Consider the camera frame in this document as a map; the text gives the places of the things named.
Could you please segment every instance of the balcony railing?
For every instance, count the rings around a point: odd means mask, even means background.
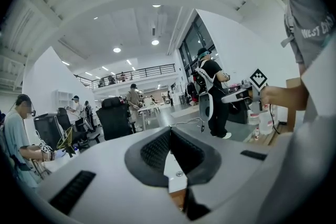
[[[115,75],[110,75],[108,77],[104,77],[96,80],[89,80],[82,78],[80,76],[75,76],[83,85],[90,89],[97,89],[107,85],[113,85],[117,83],[123,83],[127,81],[132,81],[136,79],[143,79],[152,76],[158,76],[162,74],[174,73],[175,72],[175,64],[171,63],[170,65],[163,65],[157,67],[148,67],[139,69],[136,71],[128,71],[122,72]]]

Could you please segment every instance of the black shirt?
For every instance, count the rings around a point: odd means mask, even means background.
[[[221,71],[221,67],[219,66],[219,64],[217,64],[215,61],[213,60],[207,60],[204,65],[202,66],[202,69],[204,69],[204,71],[208,74],[208,76],[210,78],[215,77],[214,80],[214,86],[209,90],[209,93],[214,97],[219,97],[221,98],[222,96],[224,96],[224,93],[219,90],[218,88],[222,89],[222,83],[217,79],[216,73]]]

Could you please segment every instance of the black vent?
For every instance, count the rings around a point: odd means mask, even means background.
[[[68,215],[95,176],[95,173],[89,171],[79,172],[74,179],[50,201],[50,204],[63,214]]]

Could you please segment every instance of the black mesh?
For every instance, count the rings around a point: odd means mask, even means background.
[[[204,160],[203,150],[177,133],[172,133],[171,145],[172,152],[186,175]]]
[[[167,154],[170,150],[170,133],[160,135],[141,149],[144,162],[154,170],[163,173]]]

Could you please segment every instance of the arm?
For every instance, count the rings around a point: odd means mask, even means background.
[[[224,76],[223,73],[222,73],[222,71],[217,72],[217,73],[216,73],[216,77],[217,77],[217,79],[218,79],[220,82],[227,82],[227,81],[229,81],[229,78],[226,77],[226,76]]]
[[[22,146],[19,149],[20,154],[25,159],[35,159],[38,161],[48,161],[49,156],[45,152],[37,152],[33,148],[34,146]]]
[[[306,70],[305,66],[299,64],[299,70],[300,76],[302,76]],[[303,82],[300,86],[294,88],[267,86],[261,91],[261,102],[301,111],[306,109],[308,96],[309,93]]]

